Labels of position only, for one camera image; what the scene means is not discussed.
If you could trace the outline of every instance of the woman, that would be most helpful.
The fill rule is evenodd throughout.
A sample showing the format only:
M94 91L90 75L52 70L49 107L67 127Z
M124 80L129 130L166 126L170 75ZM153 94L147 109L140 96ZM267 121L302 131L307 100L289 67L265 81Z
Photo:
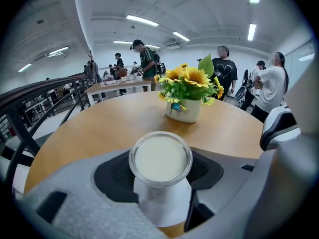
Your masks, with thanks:
M262 123L273 108L280 106L289 84L284 55L277 51L272 63L274 66L258 72L254 80L255 88L262 91L251 115Z

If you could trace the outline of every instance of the white vase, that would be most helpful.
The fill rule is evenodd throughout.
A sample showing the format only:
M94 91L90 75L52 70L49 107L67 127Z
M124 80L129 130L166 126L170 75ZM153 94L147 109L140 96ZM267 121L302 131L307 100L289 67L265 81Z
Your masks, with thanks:
M197 121L200 113L201 107L201 99L200 100L191 100L191 99L184 99L182 105L187 108L187 110L183 110L180 108L180 111L176 109L172 109L172 103L167 103L166 106L166 115L174 120L179 120L182 122L187 123L194 123Z

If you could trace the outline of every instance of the black t-shirt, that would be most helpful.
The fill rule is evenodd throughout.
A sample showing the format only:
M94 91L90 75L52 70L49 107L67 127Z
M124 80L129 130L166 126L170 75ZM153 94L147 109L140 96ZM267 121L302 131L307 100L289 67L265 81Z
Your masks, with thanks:
M117 63L117 66L118 66L118 67L121 67L121 68L123 68L123 66L124 66L124 63L123 63L123 60L122 60L121 58L119 58L119 59L118 59L118 63Z
M224 92L227 93L232 81L237 81L237 67L231 60L222 58L214 58L214 74L211 77L211 82L214 82L214 77L217 76L220 85L224 87Z

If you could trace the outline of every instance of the white t-shirt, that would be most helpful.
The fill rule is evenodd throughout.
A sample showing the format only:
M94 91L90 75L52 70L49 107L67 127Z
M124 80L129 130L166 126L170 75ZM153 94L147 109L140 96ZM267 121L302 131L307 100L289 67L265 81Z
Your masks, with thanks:
M279 107L283 100L285 90L285 71L282 67L272 66L258 72L263 83L256 105L265 112L270 113L273 108Z
M258 76L258 73L259 73L259 72L260 72L260 69L259 69L257 66L255 66L255 67L253 68L253 70L251 70L251 71L249 72L252 81L254 81L254 79ZM255 95L256 95L256 92L257 92L257 90L255 89L255 86L251 87L251 88L249 89L249 92L250 92L253 96L255 96Z

